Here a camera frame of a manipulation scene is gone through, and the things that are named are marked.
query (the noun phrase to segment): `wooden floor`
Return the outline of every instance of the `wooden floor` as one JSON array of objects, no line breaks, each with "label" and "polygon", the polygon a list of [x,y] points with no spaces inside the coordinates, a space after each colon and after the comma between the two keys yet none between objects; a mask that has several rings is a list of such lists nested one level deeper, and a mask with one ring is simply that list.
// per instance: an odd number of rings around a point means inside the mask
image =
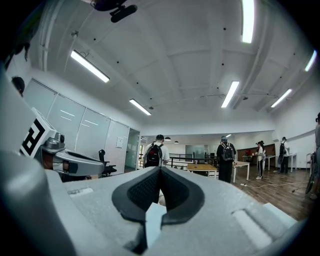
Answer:
[{"label": "wooden floor", "polygon": [[[294,170],[293,173],[289,172],[288,174],[277,174],[277,172],[273,172],[274,170],[275,168],[270,167],[269,171],[265,170],[263,172],[263,179],[257,180],[257,166],[251,165],[249,181],[247,181],[247,167],[238,167],[236,171],[235,183],[232,184],[262,204],[271,203],[297,221],[307,218],[312,211],[314,204],[314,201],[309,198],[305,198],[305,188],[309,181],[309,173],[306,173],[305,170]],[[268,185],[261,188],[253,188],[267,184],[280,185],[299,182],[306,183],[284,186]],[[243,187],[240,185],[241,183],[253,187]]]}]

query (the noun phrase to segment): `ceiling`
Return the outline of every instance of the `ceiling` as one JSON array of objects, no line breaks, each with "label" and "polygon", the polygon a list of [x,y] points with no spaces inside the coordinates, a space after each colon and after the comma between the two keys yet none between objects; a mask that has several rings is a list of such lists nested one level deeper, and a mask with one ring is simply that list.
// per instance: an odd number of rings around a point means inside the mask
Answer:
[{"label": "ceiling", "polygon": [[[255,0],[252,43],[241,41],[240,0],[128,0],[138,10],[118,23],[80,0],[53,2],[44,16],[53,27],[35,38],[32,66],[132,117],[144,115],[129,103],[132,98],[154,107],[153,118],[220,110],[232,81],[240,83],[228,108],[269,111],[276,98],[288,88],[293,96],[312,74],[304,68],[313,48],[272,1]],[[43,35],[49,35],[47,49],[37,44]],[[84,52],[110,81],[70,58],[72,50]]]}]

